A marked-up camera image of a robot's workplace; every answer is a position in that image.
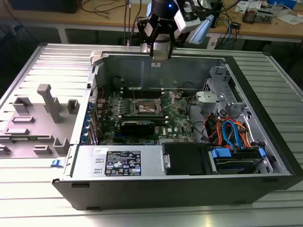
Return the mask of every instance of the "blue cable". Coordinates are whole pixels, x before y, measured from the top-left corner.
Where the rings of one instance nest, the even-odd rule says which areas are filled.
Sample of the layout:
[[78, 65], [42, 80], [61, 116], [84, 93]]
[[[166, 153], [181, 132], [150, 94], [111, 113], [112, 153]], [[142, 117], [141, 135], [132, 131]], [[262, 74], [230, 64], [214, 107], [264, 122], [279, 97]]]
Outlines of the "blue cable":
[[224, 19], [224, 18], [220, 18], [220, 19], [222, 19], [224, 22], [226, 22], [227, 26], [228, 26], [228, 39], [227, 39], [227, 42], [226, 42], [226, 45], [227, 45], [229, 43], [231, 35], [232, 35], [232, 29], [231, 29], [231, 26], [230, 26], [230, 24], [228, 23], [228, 21], [226, 19]]
[[228, 140], [228, 137], [226, 136], [226, 133], [225, 133], [225, 129], [227, 127], [227, 124], [231, 124], [232, 125], [232, 128], [233, 128], [233, 131], [235, 133], [235, 138], [236, 138], [236, 142], [237, 142], [237, 145], [239, 148], [242, 148], [243, 145], [242, 145], [242, 141], [240, 140], [239, 138], [239, 133], [238, 133], [238, 129], [237, 129], [237, 126], [231, 122], [231, 121], [225, 121], [223, 126], [222, 126], [222, 134], [223, 134], [223, 138], [225, 139], [225, 141], [232, 147], [232, 149], [235, 148], [234, 144], [232, 142], [230, 142]]

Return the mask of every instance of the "motherboard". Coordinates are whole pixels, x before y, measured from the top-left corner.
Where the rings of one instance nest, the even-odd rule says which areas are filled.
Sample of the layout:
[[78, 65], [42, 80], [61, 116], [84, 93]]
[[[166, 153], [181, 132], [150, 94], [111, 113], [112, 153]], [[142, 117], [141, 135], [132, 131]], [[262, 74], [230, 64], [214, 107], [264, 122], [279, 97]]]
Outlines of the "motherboard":
[[157, 98], [125, 98], [112, 92], [98, 100], [100, 145], [194, 142], [187, 111], [187, 98], [178, 91]]

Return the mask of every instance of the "workbench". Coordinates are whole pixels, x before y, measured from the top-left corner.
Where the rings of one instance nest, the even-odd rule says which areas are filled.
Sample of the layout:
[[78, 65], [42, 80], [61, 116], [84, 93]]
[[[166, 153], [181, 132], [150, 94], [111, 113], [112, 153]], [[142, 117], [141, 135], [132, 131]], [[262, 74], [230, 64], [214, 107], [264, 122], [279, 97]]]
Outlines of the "workbench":
[[[13, 100], [27, 94], [39, 98], [36, 89], [48, 82], [61, 103], [81, 101], [91, 73], [90, 55], [99, 45], [48, 44], [38, 46], [6, 94], [0, 99], [0, 131], [14, 110]], [[303, 166], [303, 93], [283, 69], [261, 52], [190, 50], [210, 56], [232, 56], [256, 92], [289, 148]], [[56, 80], [56, 75], [64, 75]], [[54, 223], [95, 227], [265, 227], [301, 226], [303, 183], [287, 191], [275, 191], [253, 204], [234, 206], [175, 207], [132, 210], [79, 211], [51, 185], [63, 169], [50, 168], [53, 158], [0, 159], [1, 226], [43, 226]]]
[[[95, 4], [111, 3], [110, 0], [95, 0]], [[225, 0], [225, 6], [229, 6], [234, 0]], [[99, 9], [110, 9], [119, 5], [123, 5], [123, 0], [117, 0], [114, 3], [100, 7]], [[89, 13], [82, 9], [78, 9], [75, 14], [64, 14], [58, 12], [38, 12], [38, 11], [21, 11], [9, 9], [14, 16], [24, 26], [52, 27], [58, 30], [62, 43], [68, 43], [66, 29], [88, 29], [88, 30], [105, 30], [105, 31], [123, 31], [124, 30], [124, 7], [119, 7], [109, 12], [110, 19], [99, 16], [95, 13]], [[85, 9], [93, 10], [92, 4], [85, 4]], [[146, 15], [147, 4], [142, 4], [139, 16]], [[296, 5], [295, 10], [303, 10], [302, 5]], [[139, 10], [139, 4], [132, 4], [131, 23], [134, 21], [135, 15]], [[303, 23], [297, 25], [288, 24], [277, 18], [273, 19], [271, 24], [254, 23], [247, 24], [242, 22], [241, 13], [235, 13], [235, 7], [228, 10], [228, 15], [234, 22], [241, 23], [241, 28], [237, 36], [238, 39], [251, 40], [268, 40], [278, 42], [300, 42], [303, 39]], [[16, 26], [19, 23], [8, 13], [0, 1], [0, 24], [7, 26]], [[217, 39], [223, 37], [226, 28], [222, 20], [218, 21], [216, 28], [211, 28], [207, 36], [210, 36], [208, 48], [214, 48]]]

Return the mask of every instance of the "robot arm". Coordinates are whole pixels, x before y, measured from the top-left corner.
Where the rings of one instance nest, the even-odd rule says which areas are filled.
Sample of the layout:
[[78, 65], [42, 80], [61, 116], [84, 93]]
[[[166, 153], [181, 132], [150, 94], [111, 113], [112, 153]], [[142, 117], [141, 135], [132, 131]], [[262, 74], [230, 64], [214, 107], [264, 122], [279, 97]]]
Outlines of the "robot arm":
[[190, 34], [190, 43], [202, 43], [214, 17], [208, 0], [200, 1], [152, 0], [147, 17], [137, 21], [142, 51], [166, 60]]

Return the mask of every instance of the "power supply label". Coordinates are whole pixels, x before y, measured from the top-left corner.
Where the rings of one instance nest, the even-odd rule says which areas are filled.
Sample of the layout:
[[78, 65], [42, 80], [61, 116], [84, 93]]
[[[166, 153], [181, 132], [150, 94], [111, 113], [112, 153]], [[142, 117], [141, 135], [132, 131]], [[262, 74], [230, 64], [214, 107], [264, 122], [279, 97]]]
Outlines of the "power supply label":
[[106, 176], [141, 176], [140, 151], [108, 151]]

